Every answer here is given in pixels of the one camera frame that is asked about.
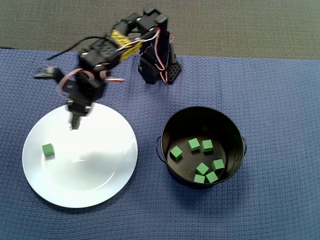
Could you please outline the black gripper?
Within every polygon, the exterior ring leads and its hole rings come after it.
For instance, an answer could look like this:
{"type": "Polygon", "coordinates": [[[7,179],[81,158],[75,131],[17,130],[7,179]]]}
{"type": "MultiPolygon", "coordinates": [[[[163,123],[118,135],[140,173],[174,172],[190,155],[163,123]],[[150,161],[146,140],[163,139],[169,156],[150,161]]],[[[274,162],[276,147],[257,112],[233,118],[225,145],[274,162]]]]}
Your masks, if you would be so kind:
{"type": "Polygon", "coordinates": [[[91,111],[94,101],[102,98],[105,88],[105,80],[90,71],[72,71],[61,79],[59,90],[62,95],[67,93],[71,130],[79,129],[81,118],[91,111]]]}

